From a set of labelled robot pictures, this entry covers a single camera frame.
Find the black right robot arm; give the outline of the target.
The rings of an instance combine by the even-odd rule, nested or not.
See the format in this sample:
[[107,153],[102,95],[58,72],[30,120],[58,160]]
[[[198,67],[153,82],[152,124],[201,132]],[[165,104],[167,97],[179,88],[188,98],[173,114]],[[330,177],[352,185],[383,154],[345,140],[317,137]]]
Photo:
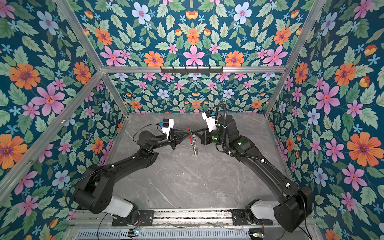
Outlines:
[[231,115],[218,117],[214,111],[206,111],[202,118],[207,123],[205,129],[198,131],[202,143],[221,146],[226,155],[249,167],[276,197],[274,201],[255,199],[249,203],[245,207],[247,221],[277,221],[289,233],[305,223],[313,211],[313,191],[299,186],[270,163],[248,137],[240,135]]

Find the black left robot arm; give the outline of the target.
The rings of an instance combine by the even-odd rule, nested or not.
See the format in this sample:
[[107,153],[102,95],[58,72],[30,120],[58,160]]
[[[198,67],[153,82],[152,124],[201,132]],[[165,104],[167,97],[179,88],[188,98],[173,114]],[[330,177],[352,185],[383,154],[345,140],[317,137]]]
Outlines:
[[124,177],[150,167],[159,153],[155,149],[176,145],[189,138],[192,131],[170,129],[170,132],[155,136],[149,131],[139,134],[137,145],[139,150],[132,156],[116,163],[87,168],[73,194],[73,201],[93,214],[107,213],[127,218],[134,211],[135,204],[113,195],[115,184]]

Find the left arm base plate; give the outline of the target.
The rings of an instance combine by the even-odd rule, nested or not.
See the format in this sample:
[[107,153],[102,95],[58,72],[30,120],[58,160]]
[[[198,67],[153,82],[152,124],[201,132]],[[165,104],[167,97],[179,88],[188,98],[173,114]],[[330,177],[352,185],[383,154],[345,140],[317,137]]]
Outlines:
[[126,218],[114,216],[113,227],[149,227],[154,220],[154,210],[135,210]]

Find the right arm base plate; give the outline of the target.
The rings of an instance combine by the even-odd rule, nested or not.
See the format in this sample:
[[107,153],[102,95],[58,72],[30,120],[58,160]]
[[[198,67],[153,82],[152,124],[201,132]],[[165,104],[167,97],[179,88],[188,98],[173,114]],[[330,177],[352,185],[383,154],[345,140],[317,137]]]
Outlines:
[[248,210],[230,209],[234,226],[272,226],[273,221],[268,219],[257,219]]

